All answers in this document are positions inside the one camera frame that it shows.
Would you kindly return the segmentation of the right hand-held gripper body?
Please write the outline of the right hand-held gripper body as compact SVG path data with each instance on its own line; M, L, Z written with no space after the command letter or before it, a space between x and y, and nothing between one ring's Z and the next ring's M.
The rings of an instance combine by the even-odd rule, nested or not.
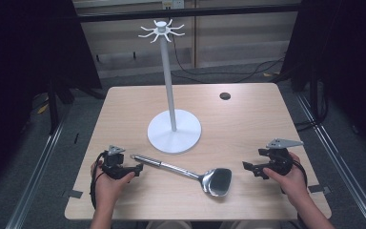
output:
M266 145L265 149L259 149L258 152L261 156L267 156L270 159L265 168L270 168L276 173L285 176L291 171L294 164L288 149L302 145L302 141L275 138Z

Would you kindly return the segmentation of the wall socket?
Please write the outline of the wall socket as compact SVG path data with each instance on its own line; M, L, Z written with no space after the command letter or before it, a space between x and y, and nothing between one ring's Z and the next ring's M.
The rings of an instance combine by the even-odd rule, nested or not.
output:
M162 0L163 10L181 10L185 8L184 0Z

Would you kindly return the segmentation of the black curtain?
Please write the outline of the black curtain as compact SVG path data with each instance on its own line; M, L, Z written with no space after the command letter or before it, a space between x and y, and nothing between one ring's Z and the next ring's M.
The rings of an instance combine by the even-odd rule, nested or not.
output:
M366 0L300 0L281 72L296 91L316 72L366 136Z
M72 0L0 0L0 172L41 93L72 102L70 88L99 89Z

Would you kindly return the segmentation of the grey tape piece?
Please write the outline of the grey tape piece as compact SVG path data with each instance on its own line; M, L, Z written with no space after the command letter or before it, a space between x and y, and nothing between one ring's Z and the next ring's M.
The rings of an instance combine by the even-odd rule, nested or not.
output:
M62 196L64 198L81 198L83 195L82 192L80 191L75 191L75 190L66 190L63 192Z
M308 187L311 193L322 193L323 195L327 195L331 193L331 189L328 186L322 186L320 184L311 185Z

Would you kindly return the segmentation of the person's right hand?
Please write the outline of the person's right hand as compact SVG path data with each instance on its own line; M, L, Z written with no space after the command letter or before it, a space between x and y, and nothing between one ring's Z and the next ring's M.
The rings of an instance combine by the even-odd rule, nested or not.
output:
M310 198L303 173L296 166L292 167L292 170L286 175L282 176L275 171L264 168L263 172L269 177L279 183L287 195L289 201L295 208L299 208L307 203Z

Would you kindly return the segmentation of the metal ladle spoon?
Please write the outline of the metal ladle spoon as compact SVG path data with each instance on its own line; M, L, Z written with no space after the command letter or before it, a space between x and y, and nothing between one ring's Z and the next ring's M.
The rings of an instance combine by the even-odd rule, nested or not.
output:
M199 175L187 169L180 168L148 156L134 154L131 155L131 158L147 165L166 169L184 177L195 179L200 183L203 192L212 197L225 197L230 190L233 173L227 168L215 168Z

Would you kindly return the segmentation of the white utensil hanging rack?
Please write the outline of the white utensil hanging rack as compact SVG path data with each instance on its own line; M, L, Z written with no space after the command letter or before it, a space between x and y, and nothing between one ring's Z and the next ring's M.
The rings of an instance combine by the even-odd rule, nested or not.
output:
M150 122L147 130L147 137L152 146L158 151L177 155L188 152L200 139L202 126L199 119L189 111L176 109L173 97L173 81L168 51L168 44L172 42L169 35L182 36L177 30L183 28L172 26L172 19L166 21L154 20L152 29L142 27L148 34L140 35L140 38L154 36L153 43L158 42L160 46L164 82L168 110L156 115Z

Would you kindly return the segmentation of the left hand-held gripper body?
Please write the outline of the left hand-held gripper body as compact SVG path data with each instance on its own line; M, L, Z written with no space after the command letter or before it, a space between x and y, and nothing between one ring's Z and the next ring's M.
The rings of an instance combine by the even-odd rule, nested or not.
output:
M123 148L110 145L109 149L104 152L104 161L102 170L105 174L113 179L121 179L129 173L135 172L135 167L124 167Z

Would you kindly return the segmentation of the black horizontal bar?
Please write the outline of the black horizontal bar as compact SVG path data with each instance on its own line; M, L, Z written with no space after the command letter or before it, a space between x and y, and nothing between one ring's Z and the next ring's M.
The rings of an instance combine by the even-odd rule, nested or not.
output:
M79 22L104 22L104 21L125 21L137 19L158 19L176 18L191 16L214 16L230 14L253 14L253 13L274 13L301 10L300 4L286 5L262 5L244 7L224 7L224 8L199 8L184 10L146 10L118 13L87 13L78 14L75 19Z

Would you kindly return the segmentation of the metal floor rail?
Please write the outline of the metal floor rail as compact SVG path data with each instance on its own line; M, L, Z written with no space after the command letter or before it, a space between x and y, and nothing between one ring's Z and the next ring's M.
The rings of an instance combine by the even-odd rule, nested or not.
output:
M319 124L315 119L312 112L312 105L307 100L306 96L300 93L296 93L295 96L308 120L314 123L313 129L317 137L325 148L325 151L327 152L329 158L335 165L335 168L337 169L343 182L351 193L360 212L366 219L366 192L357 182L356 177L353 175L349 166L346 164L345 160L341 156L339 150L337 149L330 135L327 133L325 127L322 124Z
M10 220L7 223L5 229L22 229L24 221L31 208L31 204L35 198L41 179L51 159L52 152L55 149L57 141L62 134L63 126L64 122L60 121L59 124L52 130L52 133L49 135L45 148L31 174L28 185L24 190L22 197L16 204L16 207L11 214Z

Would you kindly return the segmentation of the person's left hand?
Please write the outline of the person's left hand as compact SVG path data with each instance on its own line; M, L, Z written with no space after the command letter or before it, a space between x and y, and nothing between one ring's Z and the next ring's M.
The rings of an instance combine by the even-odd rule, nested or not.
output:
M95 210L112 213L124 187L134 178L134 173L128 173L121 179L113 179L102 172L101 164L102 161L99 160L91 165L91 174L95 181Z

